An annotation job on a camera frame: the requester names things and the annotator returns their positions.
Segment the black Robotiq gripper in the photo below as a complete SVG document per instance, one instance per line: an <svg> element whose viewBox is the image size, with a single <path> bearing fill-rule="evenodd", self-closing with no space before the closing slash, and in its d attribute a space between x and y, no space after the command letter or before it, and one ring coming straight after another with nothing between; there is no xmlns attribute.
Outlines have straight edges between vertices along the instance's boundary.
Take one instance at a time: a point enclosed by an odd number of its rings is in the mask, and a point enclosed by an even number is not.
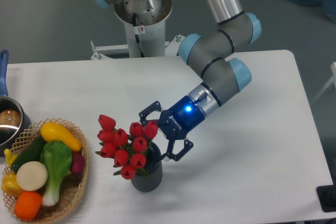
<svg viewBox="0 0 336 224"><path fill-rule="evenodd" d="M166 152L161 155L161 160L166 162L170 160L178 162L194 147L194 143L186 138L186 136L192 129L205 120L205 115L198 107L198 103L205 98L205 95L201 95L201 98L193 101L186 95L172 107L164 111L160 102L154 101L139 112L142 126L146 126L152 120L148 119L150 114L154 112L161 114L158 126L165 135L165 138L169 140ZM176 140L183 141L183 146L179 151L175 150Z"/></svg>

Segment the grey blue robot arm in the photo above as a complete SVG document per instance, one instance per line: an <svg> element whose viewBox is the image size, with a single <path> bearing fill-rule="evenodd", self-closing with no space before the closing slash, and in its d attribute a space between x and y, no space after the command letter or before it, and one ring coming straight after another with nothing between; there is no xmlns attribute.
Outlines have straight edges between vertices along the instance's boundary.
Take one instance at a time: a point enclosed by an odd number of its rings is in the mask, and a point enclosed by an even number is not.
<svg viewBox="0 0 336 224"><path fill-rule="evenodd" d="M126 50L131 58L166 54L165 21L172 0L94 0L100 7L113 6L124 23ZM177 54L202 79L202 83L169 109L154 102L142 112L140 121L158 111L159 129L168 140L165 160L178 161L192 147L187 134L251 82L251 72L232 54L261 34L258 18L243 10L239 0L207 0L218 25L214 35L191 34L179 43Z"/></svg>

